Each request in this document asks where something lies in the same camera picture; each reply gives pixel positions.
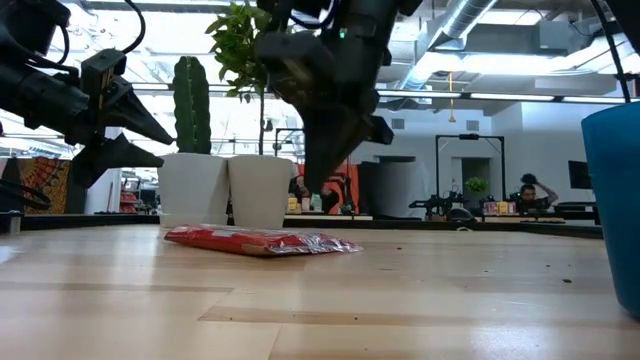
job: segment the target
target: wood grain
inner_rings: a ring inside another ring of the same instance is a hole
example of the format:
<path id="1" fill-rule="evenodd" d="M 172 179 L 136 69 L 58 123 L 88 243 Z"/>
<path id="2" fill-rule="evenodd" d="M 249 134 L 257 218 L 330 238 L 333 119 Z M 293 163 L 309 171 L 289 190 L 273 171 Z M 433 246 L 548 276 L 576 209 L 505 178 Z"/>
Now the wood grain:
<path id="1" fill-rule="evenodd" d="M 638 359 L 604 243 L 325 232 L 365 251 L 253 259 L 156 226 L 0 238 L 2 359 Z"/>

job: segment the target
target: blue container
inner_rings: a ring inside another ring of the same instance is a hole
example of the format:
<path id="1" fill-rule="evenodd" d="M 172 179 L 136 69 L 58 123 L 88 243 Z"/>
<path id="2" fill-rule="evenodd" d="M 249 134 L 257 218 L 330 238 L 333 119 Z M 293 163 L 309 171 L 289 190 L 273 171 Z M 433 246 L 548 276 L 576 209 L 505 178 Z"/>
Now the blue container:
<path id="1" fill-rule="evenodd" d="M 640 103 L 582 121 L 618 302 L 640 319 Z"/>

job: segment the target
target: plastic bag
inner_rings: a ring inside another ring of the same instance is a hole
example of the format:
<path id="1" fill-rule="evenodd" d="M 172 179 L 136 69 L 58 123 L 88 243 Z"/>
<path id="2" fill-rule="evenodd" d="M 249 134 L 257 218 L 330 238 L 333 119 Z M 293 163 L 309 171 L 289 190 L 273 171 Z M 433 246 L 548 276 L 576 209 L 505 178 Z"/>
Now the plastic bag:
<path id="1" fill-rule="evenodd" d="M 361 246 L 325 234 L 221 225 L 179 226 L 167 233 L 165 240 L 201 249 L 259 257 L 363 250 Z"/>

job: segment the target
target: white flower pot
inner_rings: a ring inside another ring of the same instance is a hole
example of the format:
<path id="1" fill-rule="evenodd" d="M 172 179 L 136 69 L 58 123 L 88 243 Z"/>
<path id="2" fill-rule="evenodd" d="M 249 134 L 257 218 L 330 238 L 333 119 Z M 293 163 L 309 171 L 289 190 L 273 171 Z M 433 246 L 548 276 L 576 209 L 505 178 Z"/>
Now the white flower pot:
<path id="1" fill-rule="evenodd" d="M 281 229 L 292 169 L 290 160 L 273 156 L 241 155 L 229 159 L 235 225 Z"/>
<path id="2" fill-rule="evenodd" d="M 164 166 L 158 168 L 161 225 L 226 225 L 229 200 L 227 160 L 188 153 L 162 158 Z"/>

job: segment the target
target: doorway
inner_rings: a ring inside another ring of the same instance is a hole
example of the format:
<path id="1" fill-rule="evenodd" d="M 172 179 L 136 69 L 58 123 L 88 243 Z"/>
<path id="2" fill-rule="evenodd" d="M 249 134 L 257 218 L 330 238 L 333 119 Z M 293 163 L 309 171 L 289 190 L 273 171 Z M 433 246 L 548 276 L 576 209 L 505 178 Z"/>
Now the doorway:
<path id="1" fill-rule="evenodd" d="M 468 202 L 464 205 L 466 209 L 480 207 L 480 200 L 490 195 L 491 191 L 491 159 L 489 158 L 462 158 L 462 184 L 467 180 L 477 177 L 487 181 L 489 186 L 483 192 L 471 192 L 464 189 L 464 198 Z"/>

